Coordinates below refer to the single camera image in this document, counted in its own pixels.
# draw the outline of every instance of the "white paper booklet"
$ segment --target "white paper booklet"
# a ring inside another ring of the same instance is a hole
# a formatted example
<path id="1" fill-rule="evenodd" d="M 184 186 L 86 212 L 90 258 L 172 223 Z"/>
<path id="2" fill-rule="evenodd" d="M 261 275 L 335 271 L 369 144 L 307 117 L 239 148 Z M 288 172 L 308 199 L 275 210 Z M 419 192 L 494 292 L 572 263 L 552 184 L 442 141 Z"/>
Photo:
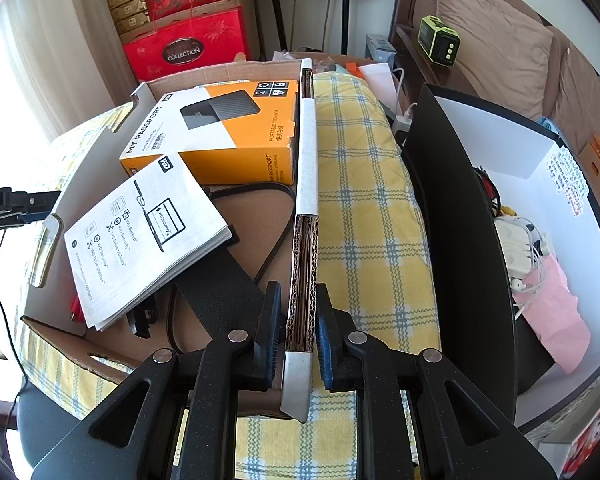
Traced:
<path id="1" fill-rule="evenodd" d="M 153 161 L 64 234 L 87 325 L 106 329 L 229 238 L 180 155 Z"/>

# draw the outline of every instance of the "triangular cutout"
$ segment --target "triangular cutout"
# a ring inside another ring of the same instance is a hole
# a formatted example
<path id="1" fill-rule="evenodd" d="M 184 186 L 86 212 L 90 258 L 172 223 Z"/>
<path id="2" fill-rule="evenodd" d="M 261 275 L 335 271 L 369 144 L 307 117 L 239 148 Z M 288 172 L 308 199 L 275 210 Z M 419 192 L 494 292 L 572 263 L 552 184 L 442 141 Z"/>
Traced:
<path id="1" fill-rule="evenodd" d="M 148 391 L 147 381 L 136 384 L 126 397 L 119 399 L 106 415 L 89 428 L 89 434 L 114 446 L 126 447 Z"/>
<path id="2" fill-rule="evenodd" d="M 475 446 L 500 434 L 496 424 L 455 381 L 446 381 L 445 390 L 465 444 Z"/>

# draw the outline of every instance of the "green and black device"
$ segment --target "green and black device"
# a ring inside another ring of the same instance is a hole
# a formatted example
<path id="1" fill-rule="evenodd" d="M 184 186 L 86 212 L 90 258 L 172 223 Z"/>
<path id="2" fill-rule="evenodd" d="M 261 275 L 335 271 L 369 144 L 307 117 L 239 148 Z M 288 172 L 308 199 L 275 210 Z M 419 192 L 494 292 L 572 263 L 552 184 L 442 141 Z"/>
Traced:
<path id="1" fill-rule="evenodd" d="M 452 66 L 460 47 L 460 36 L 436 16 L 425 16 L 420 22 L 418 43 L 434 63 Z"/>

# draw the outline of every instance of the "sofa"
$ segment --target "sofa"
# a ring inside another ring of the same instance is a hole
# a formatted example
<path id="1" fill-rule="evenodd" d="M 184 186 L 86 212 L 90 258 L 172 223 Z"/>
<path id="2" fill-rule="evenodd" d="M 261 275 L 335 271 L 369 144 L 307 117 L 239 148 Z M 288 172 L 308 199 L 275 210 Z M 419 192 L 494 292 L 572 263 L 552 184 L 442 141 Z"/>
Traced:
<path id="1" fill-rule="evenodd" d="M 417 44 L 420 20 L 429 14 L 461 38 L 451 68 L 434 65 Z M 600 138 L 600 76 L 560 30 L 522 0 L 397 0 L 390 39 L 412 89 L 422 84 L 420 76 L 532 120 L 547 117 L 576 158 L 594 134 Z"/>

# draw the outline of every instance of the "pink tissue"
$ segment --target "pink tissue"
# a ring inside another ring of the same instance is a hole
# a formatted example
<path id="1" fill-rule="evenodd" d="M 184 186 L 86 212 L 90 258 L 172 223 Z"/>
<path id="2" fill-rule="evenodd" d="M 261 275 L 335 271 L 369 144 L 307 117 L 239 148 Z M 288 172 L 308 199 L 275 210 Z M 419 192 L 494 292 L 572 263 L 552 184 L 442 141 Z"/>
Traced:
<path id="1" fill-rule="evenodd" d="M 546 273 L 544 285 L 522 315 L 555 362 L 570 374 L 582 361 L 591 332 L 578 313 L 578 298 L 569 292 L 567 277 L 558 260 L 553 254 L 541 258 Z M 522 281 L 525 285 L 535 285 L 538 271 L 534 270 Z M 529 298 L 524 293 L 513 297 L 521 304 Z"/>

